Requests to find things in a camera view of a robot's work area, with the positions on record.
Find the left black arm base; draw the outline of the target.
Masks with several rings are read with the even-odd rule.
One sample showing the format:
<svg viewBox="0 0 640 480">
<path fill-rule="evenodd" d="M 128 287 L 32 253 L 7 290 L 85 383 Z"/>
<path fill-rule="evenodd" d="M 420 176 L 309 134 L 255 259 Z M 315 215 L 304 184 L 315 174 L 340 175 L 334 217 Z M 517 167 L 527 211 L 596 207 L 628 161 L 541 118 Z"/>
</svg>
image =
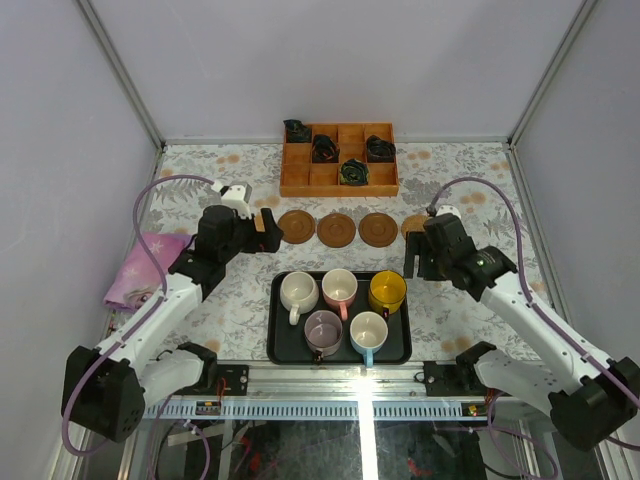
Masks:
<svg viewBox="0 0 640 480">
<path fill-rule="evenodd" d="M 248 365 L 219 364 L 216 352 L 193 342 L 179 345 L 170 356 L 174 357 L 178 352 L 195 355 L 203 362 L 203 368 L 197 381 L 184 383 L 173 395 L 247 395 Z"/>
</svg>

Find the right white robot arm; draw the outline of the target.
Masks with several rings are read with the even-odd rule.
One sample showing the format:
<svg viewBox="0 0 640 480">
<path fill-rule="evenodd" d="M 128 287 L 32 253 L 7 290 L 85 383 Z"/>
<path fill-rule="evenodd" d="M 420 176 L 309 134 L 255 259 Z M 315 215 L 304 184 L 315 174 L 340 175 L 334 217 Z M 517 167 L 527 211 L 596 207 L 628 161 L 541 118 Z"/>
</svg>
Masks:
<svg viewBox="0 0 640 480">
<path fill-rule="evenodd" d="M 456 361 L 467 394 L 503 391 L 547 415 L 574 448 L 588 451 L 639 410 L 639 367 L 614 360 L 568 325 L 530 288 L 521 271 L 493 246 L 477 248 L 458 211 L 443 207 L 406 238 L 404 275 L 448 281 L 492 310 L 537 353 L 542 367 L 517 361 L 480 342 Z"/>
</svg>

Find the light blue ceramic cup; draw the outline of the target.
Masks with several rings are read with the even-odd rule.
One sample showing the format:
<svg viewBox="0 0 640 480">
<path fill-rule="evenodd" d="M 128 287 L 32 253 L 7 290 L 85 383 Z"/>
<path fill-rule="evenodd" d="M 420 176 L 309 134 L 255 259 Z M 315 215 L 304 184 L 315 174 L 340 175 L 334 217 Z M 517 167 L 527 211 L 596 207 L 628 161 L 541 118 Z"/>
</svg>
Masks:
<svg viewBox="0 0 640 480">
<path fill-rule="evenodd" d="M 349 335 L 351 345 L 362 356 L 365 367 L 371 368 L 374 355 L 387 340 L 387 322 L 372 311 L 359 313 L 351 321 Z"/>
</svg>

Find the brown wooden coaster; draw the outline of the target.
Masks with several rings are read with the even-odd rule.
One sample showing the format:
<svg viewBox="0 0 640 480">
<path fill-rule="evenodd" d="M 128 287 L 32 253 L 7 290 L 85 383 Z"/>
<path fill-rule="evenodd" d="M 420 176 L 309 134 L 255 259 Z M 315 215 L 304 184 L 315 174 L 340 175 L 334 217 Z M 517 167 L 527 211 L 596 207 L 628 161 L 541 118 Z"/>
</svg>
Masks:
<svg viewBox="0 0 640 480">
<path fill-rule="evenodd" d="M 315 219 L 306 211 L 290 210 L 277 222 L 283 232 L 283 240 L 289 244 L 302 244 L 308 241 L 316 229 Z"/>
<path fill-rule="evenodd" d="M 395 241 L 398 227 L 391 216 L 374 212 L 366 215 L 360 221 L 358 232 L 367 245 L 382 248 L 391 245 Z"/>
<path fill-rule="evenodd" d="M 330 248 L 344 248 L 355 237 L 356 226 L 347 215 L 331 213 L 323 217 L 317 225 L 319 240 Z"/>
</svg>

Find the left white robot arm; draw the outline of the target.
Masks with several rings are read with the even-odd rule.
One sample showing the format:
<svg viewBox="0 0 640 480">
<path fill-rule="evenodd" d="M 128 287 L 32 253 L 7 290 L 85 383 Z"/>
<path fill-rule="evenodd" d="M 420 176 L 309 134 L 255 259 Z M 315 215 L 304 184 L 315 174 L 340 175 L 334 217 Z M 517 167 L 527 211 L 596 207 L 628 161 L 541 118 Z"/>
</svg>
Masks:
<svg viewBox="0 0 640 480">
<path fill-rule="evenodd" d="M 62 440 L 69 452 L 75 423 L 112 442 L 126 440 L 146 407 L 185 389 L 208 394 L 218 385 L 217 355 L 186 342 L 168 356 L 151 356 L 168 334 L 195 311 L 223 281 L 227 264 L 238 254 L 275 253 L 283 232 L 270 209 L 258 230 L 251 213 L 251 188 L 245 183 L 210 184 L 215 201 L 206 207 L 191 243 L 168 267 L 146 241 L 144 254 L 161 276 L 160 287 L 108 338 L 89 349 L 79 346 L 66 362 L 61 403 Z"/>
</svg>

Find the pink ceramic cup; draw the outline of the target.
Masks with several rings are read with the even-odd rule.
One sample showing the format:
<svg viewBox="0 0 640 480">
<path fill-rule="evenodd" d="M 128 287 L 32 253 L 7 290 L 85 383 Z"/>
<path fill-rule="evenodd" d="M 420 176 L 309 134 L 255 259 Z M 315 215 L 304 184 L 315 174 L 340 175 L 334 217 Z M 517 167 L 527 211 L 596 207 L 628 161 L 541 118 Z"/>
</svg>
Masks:
<svg viewBox="0 0 640 480">
<path fill-rule="evenodd" d="M 348 309 L 358 290 L 355 275 L 345 269 L 330 270 L 323 276 L 321 288 L 325 303 L 337 313 L 342 322 L 346 322 Z"/>
</svg>

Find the yellow ceramic cup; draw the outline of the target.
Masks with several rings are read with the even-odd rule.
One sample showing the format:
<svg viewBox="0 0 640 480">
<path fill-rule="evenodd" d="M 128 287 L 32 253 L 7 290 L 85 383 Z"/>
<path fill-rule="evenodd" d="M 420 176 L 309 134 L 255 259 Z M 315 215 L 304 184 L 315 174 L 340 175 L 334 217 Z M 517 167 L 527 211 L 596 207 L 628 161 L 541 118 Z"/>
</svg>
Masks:
<svg viewBox="0 0 640 480">
<path fill-rule="evenodd" d="M 395 271 L 385 270 L 376 273 L 371 279 L 368 301 L 371 309 L 388 321 L 401 307 L 406 294 L 405 279 Z"/>
</svg>

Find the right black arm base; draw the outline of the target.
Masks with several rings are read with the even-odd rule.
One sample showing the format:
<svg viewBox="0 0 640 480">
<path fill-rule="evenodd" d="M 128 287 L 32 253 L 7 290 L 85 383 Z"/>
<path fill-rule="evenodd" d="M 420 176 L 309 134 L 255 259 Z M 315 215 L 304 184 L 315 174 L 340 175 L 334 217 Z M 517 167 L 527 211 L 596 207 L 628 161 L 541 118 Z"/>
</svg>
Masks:
<svg viewBox="0 0 640 480">
<path fill-rule="evenodd" d="M 474 367 L 480 355 L 471 348 L 453 362 L 424 361 L 413 381 L 425 388 L 429 397 L 485 397 L 490 388 L 483 384 Z"/>
</svg>

